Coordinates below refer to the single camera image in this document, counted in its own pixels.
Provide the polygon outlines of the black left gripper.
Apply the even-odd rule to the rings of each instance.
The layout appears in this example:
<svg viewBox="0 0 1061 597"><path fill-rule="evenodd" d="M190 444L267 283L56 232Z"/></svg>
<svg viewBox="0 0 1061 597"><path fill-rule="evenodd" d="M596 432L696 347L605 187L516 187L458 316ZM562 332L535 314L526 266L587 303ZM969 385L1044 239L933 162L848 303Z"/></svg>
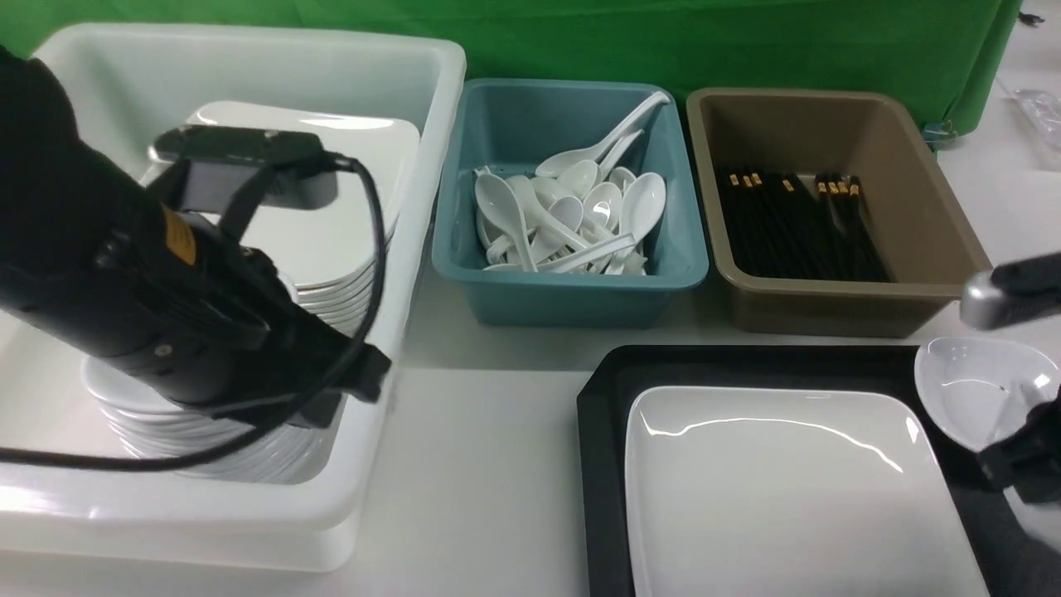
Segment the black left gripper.
<svg viewBox="0 0 1061 597"><path fill-rule="evenodd" d="M182 408L324 431L343 396L378 403L393 362L288 296L258 250L201 216L126 216L83 262L83 349Z"/></svg>

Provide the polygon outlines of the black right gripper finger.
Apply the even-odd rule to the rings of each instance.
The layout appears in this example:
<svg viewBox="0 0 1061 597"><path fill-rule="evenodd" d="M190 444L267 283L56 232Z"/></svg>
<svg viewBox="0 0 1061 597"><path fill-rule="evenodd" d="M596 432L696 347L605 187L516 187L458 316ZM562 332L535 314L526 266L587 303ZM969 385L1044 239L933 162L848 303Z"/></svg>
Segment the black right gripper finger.
<svg viewBox="0 0 1061 597"><path fill-rule="evenodd" d="M994 437L976 460L996 490L1013 488L1028 505L1058 502L1059 401L1030 407L1022 398L1008 400L998 415Z"/></svg>

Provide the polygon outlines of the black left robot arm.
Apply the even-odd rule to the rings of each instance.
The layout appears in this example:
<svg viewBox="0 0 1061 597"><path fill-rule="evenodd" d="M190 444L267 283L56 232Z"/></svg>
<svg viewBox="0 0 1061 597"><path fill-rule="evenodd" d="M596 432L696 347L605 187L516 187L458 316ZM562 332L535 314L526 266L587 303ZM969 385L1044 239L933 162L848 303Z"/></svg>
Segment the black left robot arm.
<svg viewBox="0 0 1061 597"><path fill-rule="evenodd" d="M193 125L139 185L80 139L42 62L2 53L2 309L188 410L328 427L373 404L390 359L289 296L243 245L253 215L340 158L310 133Z"/></svg>

